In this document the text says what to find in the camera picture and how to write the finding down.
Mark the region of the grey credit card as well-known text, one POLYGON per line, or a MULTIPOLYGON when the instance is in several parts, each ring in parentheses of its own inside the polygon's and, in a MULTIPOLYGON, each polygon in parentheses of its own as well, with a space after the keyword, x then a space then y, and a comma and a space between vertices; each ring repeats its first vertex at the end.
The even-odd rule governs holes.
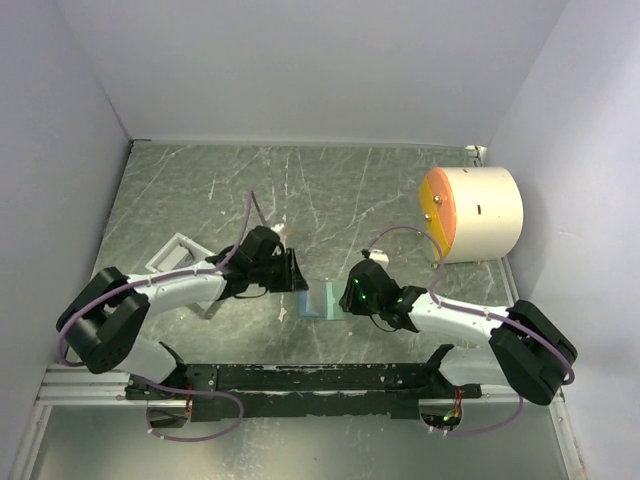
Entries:
POLYGON ((165 258, 168 270, 188 267, 194 263, 194 257, 189 250, 174 250, 165 258))

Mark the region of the aluminium frame profile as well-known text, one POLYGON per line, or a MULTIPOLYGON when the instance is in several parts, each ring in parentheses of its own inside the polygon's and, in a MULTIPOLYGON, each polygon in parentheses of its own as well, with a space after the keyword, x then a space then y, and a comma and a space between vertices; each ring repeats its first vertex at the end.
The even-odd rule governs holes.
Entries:
POLYGON ((36 400, 43 405, 111 405, 125 401, 129 375, 108 372, 94 375, 86 368, 50 365, 36 400))

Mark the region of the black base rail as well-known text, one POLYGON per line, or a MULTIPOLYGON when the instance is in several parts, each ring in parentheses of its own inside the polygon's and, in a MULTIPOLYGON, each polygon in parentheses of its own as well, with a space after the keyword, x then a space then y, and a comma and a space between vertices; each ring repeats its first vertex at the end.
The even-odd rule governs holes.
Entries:
POLYGON ((167 384, 172 393, 131 377, 128 400, 178 401, 190 419, 213 422, 238 416, 237 404, 204 392, 227 393, 244 406, 246 418, 383 415, 418 419, 423 400, 478 399, 478 384, 455 386, 440 372, 452 349, 445 344, 425 363, 371 364, 183 364, 167 384))

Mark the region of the white cylinder with orange lid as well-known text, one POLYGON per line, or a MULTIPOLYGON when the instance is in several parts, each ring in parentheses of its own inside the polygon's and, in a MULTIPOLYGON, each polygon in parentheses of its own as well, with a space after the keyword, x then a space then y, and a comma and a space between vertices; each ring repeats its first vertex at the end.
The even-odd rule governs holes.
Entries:
POLYGON ((524 220, 519 188, 502 167, 435 167, 418 191, 433 256, 447 263, 497 260, 518 242, 524 220))

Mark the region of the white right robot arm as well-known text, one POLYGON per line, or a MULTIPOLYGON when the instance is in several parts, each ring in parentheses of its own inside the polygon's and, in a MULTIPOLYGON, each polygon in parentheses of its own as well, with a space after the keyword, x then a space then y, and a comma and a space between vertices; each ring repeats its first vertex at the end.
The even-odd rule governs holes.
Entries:
POLYGON ((450 300, 422 287, 401 287, 379 263, 365 259, 350 270, 339 305, 394 329, 448 335, 478 346, 476 353, 451 350, 425 372, 425 388, 435 397, 465 384, 500 385, 546 406, 575 379, 577 349, 526 300, 511 307, 450 300))

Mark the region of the green card holder wallet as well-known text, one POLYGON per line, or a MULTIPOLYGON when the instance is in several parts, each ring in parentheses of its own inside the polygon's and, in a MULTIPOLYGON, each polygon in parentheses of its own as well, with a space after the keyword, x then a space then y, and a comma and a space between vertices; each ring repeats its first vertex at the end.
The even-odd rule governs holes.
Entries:
POLYGON ((342 281, 309 281, 308 289, 298 293, 298 315, 326 321, 352 319, 339 305, 345 289, 346 283, 342 281))

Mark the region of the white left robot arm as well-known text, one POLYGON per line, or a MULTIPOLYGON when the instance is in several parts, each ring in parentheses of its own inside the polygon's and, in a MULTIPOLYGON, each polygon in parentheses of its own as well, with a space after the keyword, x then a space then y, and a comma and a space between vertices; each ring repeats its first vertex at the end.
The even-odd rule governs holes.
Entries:
POLYGON ((144 321, 191 304, 237 298, 252 285, 268 293, 308 288, 294 250, 265 226, 181 268, 146 276, 100 270, 57 320, 60 345, 70 347, 93 374, 124 371, 173 399, 185 390, 187 367, 165 343, 141 337, 144 321))

